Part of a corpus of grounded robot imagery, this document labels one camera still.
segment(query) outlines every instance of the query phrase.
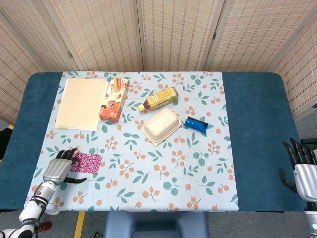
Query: pink snack package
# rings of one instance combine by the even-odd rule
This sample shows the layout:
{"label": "pink snack package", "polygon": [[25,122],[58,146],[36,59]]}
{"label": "pink snack package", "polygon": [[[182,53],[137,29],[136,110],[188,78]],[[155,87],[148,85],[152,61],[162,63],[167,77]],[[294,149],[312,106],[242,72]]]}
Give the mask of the pink snack package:
{"label": "pink snack package", "polygon": [[101,164],[102,156],[101,155],[91,155],[84,153],[74,153],[73,158],[77,157],[78,162],[74,163],[70,170],[71,172],[81,172],[81,173],[90,173],[98,174],[98,170]]}

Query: notepad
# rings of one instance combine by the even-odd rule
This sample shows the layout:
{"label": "notepad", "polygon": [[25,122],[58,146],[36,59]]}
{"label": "notepad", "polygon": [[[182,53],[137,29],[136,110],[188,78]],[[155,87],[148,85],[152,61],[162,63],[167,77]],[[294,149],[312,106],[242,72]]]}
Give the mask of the notepad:
{"label": "notepad", "polygon": [[106,79],[67,79],[55,127],[96,131],[106,86]]}

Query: snack box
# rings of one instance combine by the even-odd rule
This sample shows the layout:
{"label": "snack box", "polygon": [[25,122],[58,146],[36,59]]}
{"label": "snack box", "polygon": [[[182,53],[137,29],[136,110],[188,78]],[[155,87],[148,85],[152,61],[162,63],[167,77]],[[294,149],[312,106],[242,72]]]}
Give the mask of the snack box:
{"label": "snack box", "polygon": [[129,80],[122,78],[113,78],[110,81],[99,112],[101,120],[119,121],[129,84]]}

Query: yellow plastic bottle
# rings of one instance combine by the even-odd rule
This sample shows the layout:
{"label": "yellow plastic bottle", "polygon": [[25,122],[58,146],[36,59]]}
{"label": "yellow plastic bottle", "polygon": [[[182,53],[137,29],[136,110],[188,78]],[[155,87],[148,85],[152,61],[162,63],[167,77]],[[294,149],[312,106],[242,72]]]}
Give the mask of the yellow plastic bottle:
{"label": "yellow plastic bottle", "polygon": [[178,92],[175,88],[167,88],[159,93],[155,93],[149,96],[143,104],[138,106],[139,110],[142,112],[145,109],[154,110],[156,108],[163,107],[167,104],[177,101]]}

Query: robot finger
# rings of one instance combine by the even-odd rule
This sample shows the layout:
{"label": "robot finger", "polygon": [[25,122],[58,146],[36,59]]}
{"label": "robot finger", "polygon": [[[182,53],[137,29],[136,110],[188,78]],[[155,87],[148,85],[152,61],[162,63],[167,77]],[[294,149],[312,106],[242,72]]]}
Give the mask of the robot finger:
{"label": "robot finger", "polygon": [[287,153],[288,153],[288,157],[289,157],[289,160],[291,162],[291,165],[292,165],[292,168],[293,170],[295,169],[295,165],[296,164],[300,164],[299,160],[297,159],[297,156],[293,150],[293,148],[288,144],[286,143],[285,141],[283,141],[283,145],[284,147],[286,148],[287,150]]}
{"label": "robot finger", "polygon": [[297,193],[296,185],[293,184],[292,182],[288,181],[288,179],[285,175],[284,169],[279,168],[278,172],[279,172],[279,178],[280,178],[282,184],[284,186],[286,186],[287,188],[289,188],[290,190],[292,190],[293,192]]}
{"label": "robot finger", "polygon": [[66,159],[67,159],[67,160],[70,160],[71,157],[73,157],[73,154],[75,153],[76,150],[77,150],[77,148],[72,149],[72,150],[68,153],[68,155],[66,156]]}
{"label": "robot finger", "polygon": [[62,159],[65,159],[66,156],[68,155],[68,153],[70,153],[70,150],[66,150],[66,151],[64,152],[64,154],[61,156],[61,158],[62,158]]}
{"label": "robot finger", "polygon": [[299,143],[298,146],[299,146],[300,149],[302,150],[304,162],[305,162],[306,164],[309,164],[309,165],[310,165],[310,164],[314,164],[313,161],[311,161],[310,155],[309,155],[308,151],[306,150],[306,148],[305,148],[302,144],[300,144],[300,143]]}
{"label": "robot finger", "polygon": [[317,165],[317,158],[316,158],[316,155],[315,155],[314,151],[310,147],[308,147],[307,145],[303,145],[303,147],[308,152],[309,158],[310,158],[312,164],[313,165]]}
{"label": "robot finger", "polygon": [[79,161],[79,158],[78,157],[71,158],[71,161],[72,161],[71,164],[77,163]]}
{"label": "robot finger", "polygon": [[56,158],[59,159],[62,155],[62,153],[64,153],[65,150],[61,150],[59,151],[59,153],[56,155]]}
{"label": "robot finger", "polygon": [[64,182],[67,182],[67,183],[82,183],[82,182],[84,182],[86,180],[87,180],[87,178],[75,179],[75,178],[66,177]]}
{"label": "robot finger", "polygon": [[303,160],[303,156],[302,156],[302,150],[299,147],[299,143],[292,137],[290,138],[290,140],[293,144],[294,152],[295,152],[295,155],[297,156],[298,164],[305,164],[305,162]]}

